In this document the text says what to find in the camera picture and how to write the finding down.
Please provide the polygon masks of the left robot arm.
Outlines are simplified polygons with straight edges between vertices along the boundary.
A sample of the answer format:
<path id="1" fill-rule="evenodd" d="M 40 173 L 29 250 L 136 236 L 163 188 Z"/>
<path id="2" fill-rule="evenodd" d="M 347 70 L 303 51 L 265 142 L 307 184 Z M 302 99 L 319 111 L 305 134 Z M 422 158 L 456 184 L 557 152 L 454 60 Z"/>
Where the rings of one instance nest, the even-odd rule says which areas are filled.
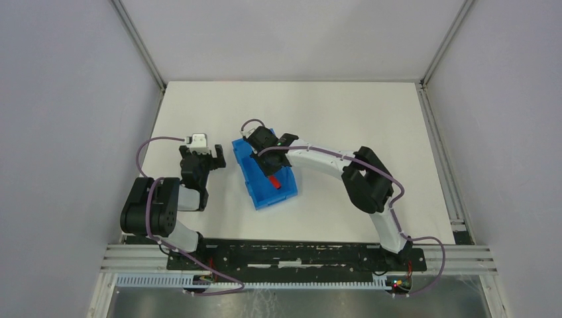
<path id="1" fill-rule="evenodd" d="M 192 270 L 202 269 L 208 261 L 208 252 L 199 246 L 203 235 L 178 221 L 180 211 L 204 211 L 209 193 L 207 181 L 213 170 L 225 168 L 223 147 L 215 150 L 191 149 L 181 146 L 180 174 L 135 180 L 120 215 L 120 228 L 124 233 L 138 237 L 153 237 L 157 242 L 169 244 L 172 249 L 183 250 L 182 260 Z"/>

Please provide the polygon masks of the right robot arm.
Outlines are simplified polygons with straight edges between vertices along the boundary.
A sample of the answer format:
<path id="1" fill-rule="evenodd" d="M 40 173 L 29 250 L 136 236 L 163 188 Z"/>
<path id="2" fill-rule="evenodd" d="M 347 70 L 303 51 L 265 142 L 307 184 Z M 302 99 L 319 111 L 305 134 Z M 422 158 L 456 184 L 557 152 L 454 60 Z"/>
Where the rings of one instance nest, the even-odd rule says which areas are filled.
<path id="1" fill-rule="evenodd" d="M 396 201 L 394 179 L 372 149 L 356 151 L 330 150 L 285 133 L 277 137 L 270 129 L 258 126 L 241 131 L 252 149 L 251 158 L 261 172 L 271 178 L 283 168 L 309 168 L 343 182 L 351 203 L 368 214 L 380 239 L 384 265 L 402 269 L 410 260 L 412 244 L 398 224 L 392 205 Z"/>

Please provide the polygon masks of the red handled screwdriver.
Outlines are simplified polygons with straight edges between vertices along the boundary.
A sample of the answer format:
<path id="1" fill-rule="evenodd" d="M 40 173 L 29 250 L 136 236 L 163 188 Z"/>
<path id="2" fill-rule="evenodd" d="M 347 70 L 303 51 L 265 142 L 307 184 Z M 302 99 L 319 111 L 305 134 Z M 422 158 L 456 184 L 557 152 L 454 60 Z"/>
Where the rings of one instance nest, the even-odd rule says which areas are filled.
<path id="1" fill-rule="evenodd" d="M 278 178 L 276 176 L 269 176 L 268 180 L 275 189 L 281 189 L 282 188 L 282 184 L 280 183 L 280 181 L 278 180 Z"/>

